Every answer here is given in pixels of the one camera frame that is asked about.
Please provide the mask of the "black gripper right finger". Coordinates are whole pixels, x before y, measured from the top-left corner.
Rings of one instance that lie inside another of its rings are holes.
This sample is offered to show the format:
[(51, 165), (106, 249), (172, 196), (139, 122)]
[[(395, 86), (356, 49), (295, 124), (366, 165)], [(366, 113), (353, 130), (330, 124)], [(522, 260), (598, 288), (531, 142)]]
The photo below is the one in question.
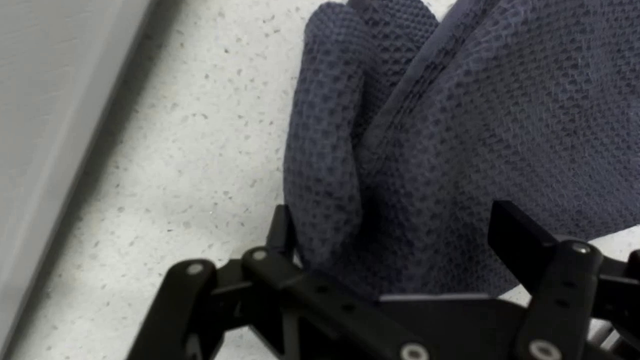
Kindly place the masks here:
[(488, 244), (529, 290), (517, 360), (640, 360), (640, 258), (558, 240), (513, 202), (495, 202)]

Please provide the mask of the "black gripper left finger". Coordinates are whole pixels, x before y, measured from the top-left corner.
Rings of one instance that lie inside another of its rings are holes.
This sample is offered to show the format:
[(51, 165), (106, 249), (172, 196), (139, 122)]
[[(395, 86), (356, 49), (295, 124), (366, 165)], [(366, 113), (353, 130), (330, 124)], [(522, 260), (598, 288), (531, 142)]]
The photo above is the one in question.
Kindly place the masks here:
[(214, 360), (238, 328), (277, 360), (436, 360), (419, 332), (299, 268), (295, 251), (295, 223), (279, 207), (263, 246), (223, 266), (170, 266), (127, 360)]

